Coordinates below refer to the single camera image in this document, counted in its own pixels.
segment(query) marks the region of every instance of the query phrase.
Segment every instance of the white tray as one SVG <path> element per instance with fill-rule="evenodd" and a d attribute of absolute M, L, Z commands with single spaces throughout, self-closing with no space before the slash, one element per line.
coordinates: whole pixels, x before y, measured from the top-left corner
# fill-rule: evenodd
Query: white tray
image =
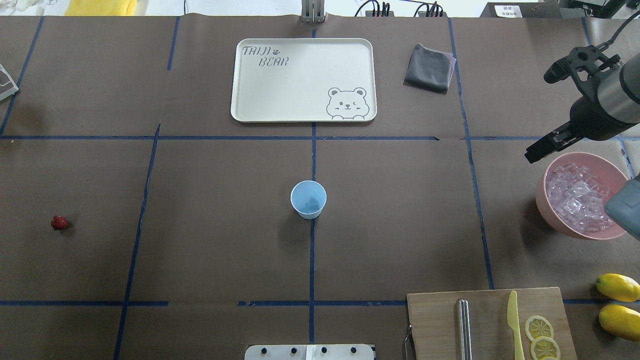
<path fill-rule="evenodd" d="M 377 112 L 365 39 L 244 39 L 236 47 L 231 115 L 240 122 L 367 122 Z"/>
<path fill-rule="evenodd" d="M 11 75 L 0 64 L 0 100 L 3 100 L 18 91 L 18 86 L 15 84 Z"/>

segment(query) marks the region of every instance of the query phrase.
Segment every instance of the wooden cutting board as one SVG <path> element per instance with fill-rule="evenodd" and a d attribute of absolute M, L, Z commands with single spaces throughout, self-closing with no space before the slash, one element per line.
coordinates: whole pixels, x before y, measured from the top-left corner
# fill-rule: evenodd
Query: wooden cutting board
<path fill-rule="evenodd" d="M 409 322 L 417 360 L 460 359 L 456 301 L 469 301 L 474 360 L 513 359 L 513 332 L 507 324 L 511 290 L 518 293 L 518 316 L 525 360 L 531 341 L 524 324 L 532 315 L 544 316 L 554 328 L 561 360 L 577 360 L 559 288 L 454 291 L 407 295 Z"/>

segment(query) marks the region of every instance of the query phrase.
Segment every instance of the bear illustration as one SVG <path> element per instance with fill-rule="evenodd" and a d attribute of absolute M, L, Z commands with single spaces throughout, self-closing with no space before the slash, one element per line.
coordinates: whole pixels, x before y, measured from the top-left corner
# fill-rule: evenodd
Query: bear illustration
<path fill-rule="evenodd" d="M 367 92 L 363 88 L 355 88 L 353 91 L 330 88 L 326 112 L 331 115 L 332 120 L 364 120 L 365 115 L 369 113 L 365 95 Z"/>

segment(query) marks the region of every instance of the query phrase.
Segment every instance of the metal rod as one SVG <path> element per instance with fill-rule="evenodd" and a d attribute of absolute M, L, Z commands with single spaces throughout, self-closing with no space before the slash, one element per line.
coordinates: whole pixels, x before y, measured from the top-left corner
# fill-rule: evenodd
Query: metal rod
<path fill-rule="evenodd" d="M 471 354 L 471 321 L 469 317 L 469 301 L 458 299 L 458 329 L 460 333 L 460 357 L 472 360 Z"/>

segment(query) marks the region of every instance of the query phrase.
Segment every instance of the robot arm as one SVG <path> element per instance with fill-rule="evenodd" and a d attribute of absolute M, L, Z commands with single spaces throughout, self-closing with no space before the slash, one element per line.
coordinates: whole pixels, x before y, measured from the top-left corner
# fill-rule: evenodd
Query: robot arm
<path fill-rule="evenodd" d="M 547 83 L 571 76 L 582 97 L 569 112 L 569 121 L 527 148 L 525 157 L 534 163 L 583 138 L 608 140 L 640 123 L 640 54 L 626 64 L 620 57 L 607 57 L 606 50 L 620 31 L 640 12 L 629 17 L 613 37 L 598 46 L 575 47 L 545 73 Z M 580 73 L 587 73 L 587 80 Z M 640 175 L 627 181 L 605 205 L 605 212 L 640 240 Z"/>

